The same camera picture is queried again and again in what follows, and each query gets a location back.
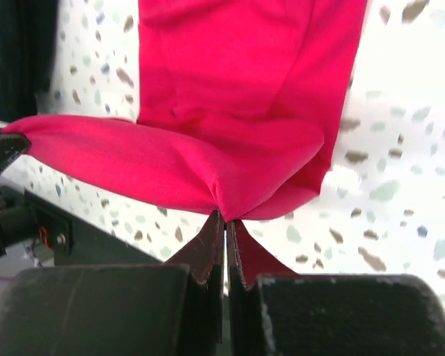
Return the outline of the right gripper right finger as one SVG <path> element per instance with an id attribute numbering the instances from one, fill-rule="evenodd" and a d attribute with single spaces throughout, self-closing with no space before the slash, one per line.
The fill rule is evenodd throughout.
<path id="1" fill-rule="evenodd" d="M 445 355 L 445 311 L 409 274 L 298 274 L 227 226 L 236 355 Z"/>

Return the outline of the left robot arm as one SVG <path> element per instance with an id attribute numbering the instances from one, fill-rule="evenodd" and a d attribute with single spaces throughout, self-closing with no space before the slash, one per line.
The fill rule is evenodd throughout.
<path id="1" fill-rule="evenodd" d="M 0 130 L 0 175 L 29 148 L 29 140 L 21 134 L 2 133 Z M 30 208 L 0 199 L 0 257 L 6 254 L 8 247 L 33 237 L 37 229 L 36 218 Z"/>

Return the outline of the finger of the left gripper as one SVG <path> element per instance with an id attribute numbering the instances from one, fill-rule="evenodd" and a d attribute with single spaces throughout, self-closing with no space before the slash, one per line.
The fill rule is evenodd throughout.
<path id="1" fill-rule="evenodd" d="M 30 146 L 30 141 L 25 136 L 15 133 L 2 133 L 0 130 L 0 175 Z"/>

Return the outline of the pink t shirt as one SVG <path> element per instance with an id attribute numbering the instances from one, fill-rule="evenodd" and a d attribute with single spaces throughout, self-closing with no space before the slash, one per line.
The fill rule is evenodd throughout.
<path id="1" fill-rule="evenodd" d="M 320 193 L 364 1 L 141 1 L 135 122 L 5 127 L 64 174 L 163 208 L 270 220 Z"/>

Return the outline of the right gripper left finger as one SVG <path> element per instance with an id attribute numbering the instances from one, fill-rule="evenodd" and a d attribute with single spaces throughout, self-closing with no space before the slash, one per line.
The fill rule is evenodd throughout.
<path id="1" fill-rule="evenodd" d="M 0 355 L 214 355 L 224 222 L 162 264 L 32 268 L 0 296 Z"/>

